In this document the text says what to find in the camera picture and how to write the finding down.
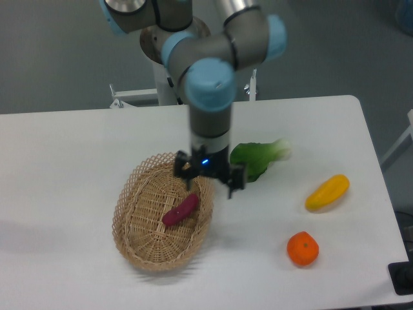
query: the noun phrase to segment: toy fruit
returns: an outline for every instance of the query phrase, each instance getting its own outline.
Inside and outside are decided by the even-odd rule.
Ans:
[[[309,211],[317,211],[322,207],[340,198],[350,186],[350,181],[343,174],[337,174],[313,192],[305,201],[305,207]]]
[[[301,231],[289,239],[287,253],[297,265],[310,265],[318,257],[318,244],[307,232]]]

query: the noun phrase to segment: leafy vegetable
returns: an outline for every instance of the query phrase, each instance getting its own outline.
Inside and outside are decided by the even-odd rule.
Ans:
[[[291,144],[286,139],[273,143],[240,143],[230,155],[230,163],[246,164],[248,182],[255,182],[273,161],[283,160],[290,156]]]

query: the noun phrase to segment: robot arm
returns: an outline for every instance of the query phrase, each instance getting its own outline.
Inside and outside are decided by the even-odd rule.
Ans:
[[[280,56],[287,42],[283,22],[276,15],[265,17],[256,0],[217,0],[224,31],[196,38],[182,31],[192,21],[191,1],[101,1],[124,32],[151,23],[171,31],[161,58],[182,101],[189,105],[191,131],[191,156],[177,153],[175,176],[188,187],[197,176],[219,179],[228,185],[230,197],[232,191],[244,189],[246,167],[228,162],[234,71]]]

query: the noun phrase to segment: black cable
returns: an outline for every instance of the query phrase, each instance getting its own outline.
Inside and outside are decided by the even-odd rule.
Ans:
[[[410,213],[407,213],[407,212],[403,212],[403,211],[394,211],[394,213],[396,213],[396,214],[404,214],[404,215],[407,215],[407,216],[410,216],[411,218],[413,218],[413,214],[410,214]]]

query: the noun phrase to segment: blue joint cap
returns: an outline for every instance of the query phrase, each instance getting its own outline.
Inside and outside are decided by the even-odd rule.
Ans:
[[[188,70],[185,94],[204,112],[220,112],[229,107],[236,95],[234,69],[219,58],[204,58]]]
[[[108,7],[105,5],[105,0],[99,0],[99,4],[101,5],[102,11],[106,17],[106,20],[109,23],[110,28],[112,29],[113,33],[117,36],[124,36],[126,34],[125,31],[119,27],[119,25],[114,21],[113,17],[109,13]]]
[[[269,15],[267,21],[270,37],[268,39],[266,61],[277,58],[287,47],[287,30],[284,22],[277,15]]]
[[[184,39],[194,38],[194,35],[190,32],[181,31],[172,34],[166,41],[163,43],[161,51],[162,63],[166,69],[168,69],[169,57],[172,54],[175,46]]]

